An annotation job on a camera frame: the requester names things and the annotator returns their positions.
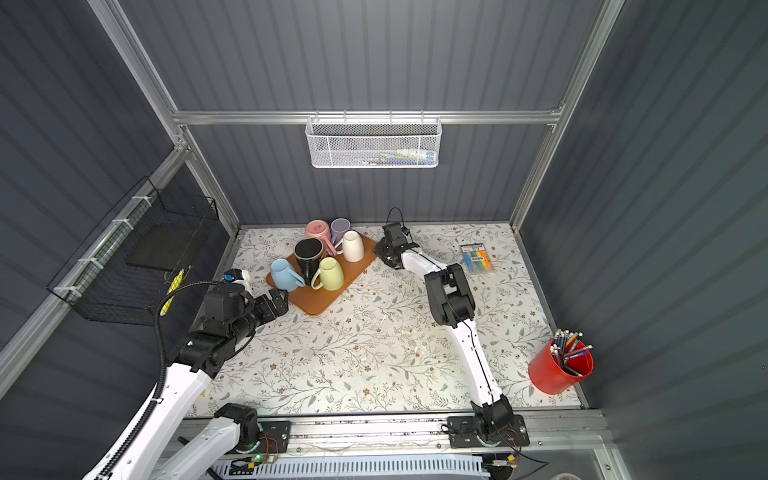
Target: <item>yellow-green mug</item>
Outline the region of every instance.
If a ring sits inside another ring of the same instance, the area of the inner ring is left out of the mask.
[[[315,285],[317,277],[320,277],[320,283]],[[344,285],[344,272],[341,270],[341,265],[333,257],[324,258],[320,262],[320,268],[315,272],[315,276],[312,277],[312,288],[318,290],[320,287],[326,290],[338,290]]]

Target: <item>white mesh basket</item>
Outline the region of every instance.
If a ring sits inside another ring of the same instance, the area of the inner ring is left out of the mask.
[[[439,118],[409,124],[306,122],[316,168],[437,167],[441,136]]]

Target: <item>white floral table surface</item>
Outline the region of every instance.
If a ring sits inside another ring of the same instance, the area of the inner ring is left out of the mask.
[[[381,227],[354,228],[374,240],[382,235]],[[550,329],[509,225],[410,228],[416,243],[446,263],[461,263],[462,243],[484,243],[491,254],[495,272],[467,278],[482,347],[511,405],[578,406],[573,389],[550,396],[528,378],[528,362]],[[301,228],[248,230],[233,265],[250,270],[255,292],[266,291],[272,261],[288,257],[302,238]],[[468,409],[467,383],[429,312],[423,279],[376,259],[321,315],[292,306],[259,328],[188,415],[212,415],[227,402],[262,415]]]

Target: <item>blue mug handle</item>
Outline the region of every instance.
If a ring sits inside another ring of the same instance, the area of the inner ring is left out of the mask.
[[[296,277],[296,280],[298,281],[299,286],[306,286],[306,283],[304,283],[304,278],[301,275],[299,275],[298,273],[296,273],[296,271],[292,267],[289,268],[288,271],[290,272],[291,275]]]

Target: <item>purple mug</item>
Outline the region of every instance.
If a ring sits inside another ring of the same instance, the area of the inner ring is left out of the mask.
[[[338,249],[341,241],[344,240],[344,234],[352,228],[352,224],[346,218],[337,218],[331,222],[331,243]]]

